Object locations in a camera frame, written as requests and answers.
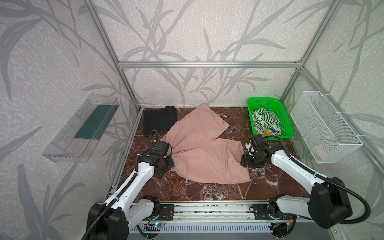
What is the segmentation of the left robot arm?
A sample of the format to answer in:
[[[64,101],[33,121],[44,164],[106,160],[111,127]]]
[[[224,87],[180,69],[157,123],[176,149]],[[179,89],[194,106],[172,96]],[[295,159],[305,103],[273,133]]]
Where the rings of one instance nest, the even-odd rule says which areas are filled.
[[[171,156],[139,155],[134,171],[121,187],[102,204],[94,204],[88,213],[87,229],[83,240],[126,240],[130,231],[145,220],[160,216],[172,219],[168,211],[161,211],[160,201],[151,196],[134,200],[153,176],[162,176],[174,167]]]

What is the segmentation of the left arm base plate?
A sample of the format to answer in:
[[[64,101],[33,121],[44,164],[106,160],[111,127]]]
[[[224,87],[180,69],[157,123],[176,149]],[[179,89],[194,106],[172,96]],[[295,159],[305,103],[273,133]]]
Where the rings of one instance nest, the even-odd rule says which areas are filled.
[[[172,221],[175,213],[174,204],[159,204],[155,206],[154,220],[156,221]]]

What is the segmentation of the black shirt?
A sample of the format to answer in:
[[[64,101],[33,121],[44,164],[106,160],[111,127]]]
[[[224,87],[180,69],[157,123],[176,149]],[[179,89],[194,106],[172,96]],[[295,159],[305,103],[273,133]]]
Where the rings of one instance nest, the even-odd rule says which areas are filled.
[[[152,130],[158,132],[168,131],[177,121],[177,109],[174,106],[167,106],[161,109],[144,111],[143,116],[143,134],[149,135]]]

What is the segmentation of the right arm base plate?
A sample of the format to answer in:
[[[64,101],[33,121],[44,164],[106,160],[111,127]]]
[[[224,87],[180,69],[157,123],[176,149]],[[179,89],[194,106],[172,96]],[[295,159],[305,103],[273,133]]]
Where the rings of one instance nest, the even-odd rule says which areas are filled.
[[[249,211],[254,214],[255,220],[279,220],[280,218],[274,218],[270,215],[268,210],[269,204],[253,204],[249,207]]]

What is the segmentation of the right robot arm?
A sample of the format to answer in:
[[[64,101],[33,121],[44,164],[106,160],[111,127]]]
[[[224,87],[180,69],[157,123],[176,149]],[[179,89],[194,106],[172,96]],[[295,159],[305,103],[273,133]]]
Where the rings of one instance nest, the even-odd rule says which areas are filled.
[[[268,212],[272,218],[292,214],[311,219],[321,228],[329,229],[352,216],[352,206],[345,190],[322,180],[322,175],[311,173],[312,169],[302,165],[284,150],[277,150],[273,154],[269,151],[243,154],[241,165],[245,168],[259,168],[267,160],[271,160],[273,165],[286,172],[310,194],[308,198],[288,195],[271,198]]]

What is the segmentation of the pink garment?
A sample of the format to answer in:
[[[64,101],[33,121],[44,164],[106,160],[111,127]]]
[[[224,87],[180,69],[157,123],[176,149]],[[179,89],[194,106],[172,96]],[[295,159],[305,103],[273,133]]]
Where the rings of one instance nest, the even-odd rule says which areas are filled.
[[[242,143],[220,138],[228,128],[229,124],[207,104],[200,105],[177,121],[162,138],[172,146],[174,171],[198,183],[249,182],[248,169],[241,166]]]

